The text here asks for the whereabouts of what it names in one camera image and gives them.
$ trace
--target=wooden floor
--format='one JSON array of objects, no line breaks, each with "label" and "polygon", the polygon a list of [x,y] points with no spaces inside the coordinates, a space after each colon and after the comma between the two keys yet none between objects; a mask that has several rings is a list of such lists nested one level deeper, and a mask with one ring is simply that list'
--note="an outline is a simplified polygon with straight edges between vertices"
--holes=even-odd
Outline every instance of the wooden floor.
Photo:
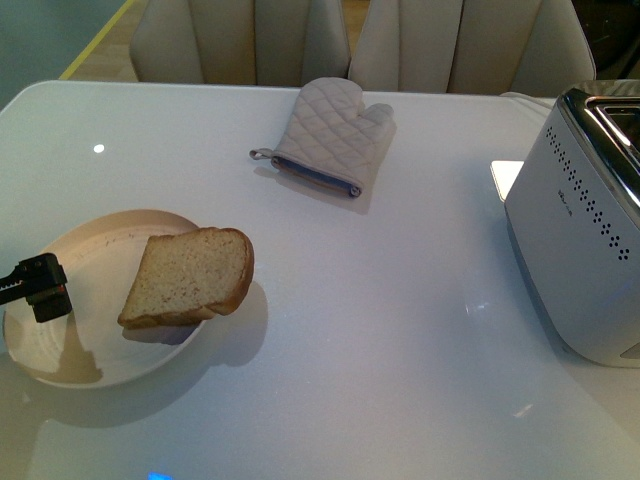
[{"label": "wooden floor", "polygon": [[[62,78],[94,81],[137,81],[129,60],[129,42],[148,0],[128,0],[89,44]],[[369,0],[343,0],[343,10],[351,51],[360,35]]]}]

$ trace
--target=silver toaster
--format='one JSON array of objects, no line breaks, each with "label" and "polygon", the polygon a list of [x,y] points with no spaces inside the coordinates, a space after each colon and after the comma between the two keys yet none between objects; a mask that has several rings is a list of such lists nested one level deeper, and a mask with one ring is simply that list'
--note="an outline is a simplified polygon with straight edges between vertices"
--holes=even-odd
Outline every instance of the silver toaster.
[{"label": "silver toaster", "polygon": [[505,200],[512,245],[560,337],[640,367],[640,81],[555,102]]}]

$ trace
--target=white table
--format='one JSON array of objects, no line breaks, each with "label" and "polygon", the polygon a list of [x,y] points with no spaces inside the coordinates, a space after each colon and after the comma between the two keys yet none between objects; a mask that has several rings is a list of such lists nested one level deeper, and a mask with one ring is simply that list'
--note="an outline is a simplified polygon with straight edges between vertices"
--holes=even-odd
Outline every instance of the white table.
[{"label": "white table", "polygon": [[256,253],[241,308],[131,383],[47,386],[0,346],[0,478],[638,478],[640,371],[540,320],[489,169],[524,160],[548,110],[366,94],[398,130],[351,200],[249,158],[296,94],[49,82],[0,114],[2,275],[134,208],[235,226]]}]

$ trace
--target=beige chair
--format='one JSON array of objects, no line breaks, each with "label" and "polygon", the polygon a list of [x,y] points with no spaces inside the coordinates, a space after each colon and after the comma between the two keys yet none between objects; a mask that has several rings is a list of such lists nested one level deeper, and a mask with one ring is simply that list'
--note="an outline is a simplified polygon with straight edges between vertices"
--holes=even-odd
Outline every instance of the beige chair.
[{"label": "beige chair", "polygon": [[365,90],[555,97],[595,74],[571,0],[371,0],[349,78]]},{"label": "beige chair", "polygon": [[341,0],[149,0],[130,56],[144,82],[274,86],[350,60]]}]

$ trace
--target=blue light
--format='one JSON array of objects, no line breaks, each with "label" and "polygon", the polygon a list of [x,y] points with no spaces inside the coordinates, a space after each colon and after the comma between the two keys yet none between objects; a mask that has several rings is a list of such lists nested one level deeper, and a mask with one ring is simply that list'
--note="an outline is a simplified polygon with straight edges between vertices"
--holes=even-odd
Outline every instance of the blue light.
[{"label": "blue light", "polygon": [[149,472],[147,480],[173,480],[173,477],[162,475],[161,473]]}]

